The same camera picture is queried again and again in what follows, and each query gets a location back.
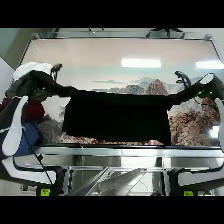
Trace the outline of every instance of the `red cloth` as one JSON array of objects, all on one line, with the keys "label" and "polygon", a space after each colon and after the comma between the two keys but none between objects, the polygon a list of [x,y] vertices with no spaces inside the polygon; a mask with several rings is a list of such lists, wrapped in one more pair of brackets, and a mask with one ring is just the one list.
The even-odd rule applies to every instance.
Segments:
[{"label": "red cloth", "polygon": [[[11,99],[4,98],[0,104],[0,112],[11,102]],[[40,121],[44,117],[44,108],[39,101],[29,100],[23,107],[23,118],[25,121]]]}]

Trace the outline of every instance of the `blue cloth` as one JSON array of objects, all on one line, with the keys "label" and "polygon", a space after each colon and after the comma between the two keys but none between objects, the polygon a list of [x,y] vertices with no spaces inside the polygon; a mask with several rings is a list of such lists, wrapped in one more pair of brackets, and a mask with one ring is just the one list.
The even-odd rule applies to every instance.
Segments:
[{"label": "blue cloth", "polygon": [[[37,142],[37,140],[39,139],[39,133],[37,131],[36,125],[35,125],[35,123],[24,123],[23,127],[25,127],[26,137],[29,140],[30,145],[34,149],[34,145]],[[16,156],[25,156],[25,155],[29,155],[31,153],[32,153],[32,151],[30,150],[30,147],[29,147],[29,145],[26,141],[26,138],[23,134],[20,145],[19,145],[19,149],[17,150],[17,152],[14,156],[15,157]]]}]

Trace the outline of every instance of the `black cloth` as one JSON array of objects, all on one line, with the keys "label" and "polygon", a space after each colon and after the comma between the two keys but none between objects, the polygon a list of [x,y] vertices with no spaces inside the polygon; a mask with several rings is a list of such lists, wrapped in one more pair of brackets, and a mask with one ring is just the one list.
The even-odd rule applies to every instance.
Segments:
[{"label": "black cloth", "polygon": [[63,131],[111,142],[158,140],[170,145],[168,96],[73,91]]}]

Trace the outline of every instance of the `white cloth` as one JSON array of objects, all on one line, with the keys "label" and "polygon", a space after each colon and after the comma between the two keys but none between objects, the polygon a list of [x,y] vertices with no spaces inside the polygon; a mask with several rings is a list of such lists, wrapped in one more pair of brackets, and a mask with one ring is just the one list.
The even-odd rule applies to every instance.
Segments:
[{"label": "white cloth", "polygon": [[20,79],[22,76],[26,75],[32,70],[42,71],[50,75],[52,67],[53,65],[51,64],[39,62],[29,62],[24,65],[20,65],[13,73],[13,81]]}]

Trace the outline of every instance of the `yellow label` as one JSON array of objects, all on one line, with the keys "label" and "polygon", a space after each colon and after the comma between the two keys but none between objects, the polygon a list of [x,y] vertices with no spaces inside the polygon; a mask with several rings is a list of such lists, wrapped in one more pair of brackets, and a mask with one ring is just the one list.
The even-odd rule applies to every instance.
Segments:
[{"label": "yellow label", "polygon": [[50,196],[50,189],[41,189],[40,196]]},{"label": "yellow label", "polygon": [[184,196],[193,196],[192,191],[184,191]]}]

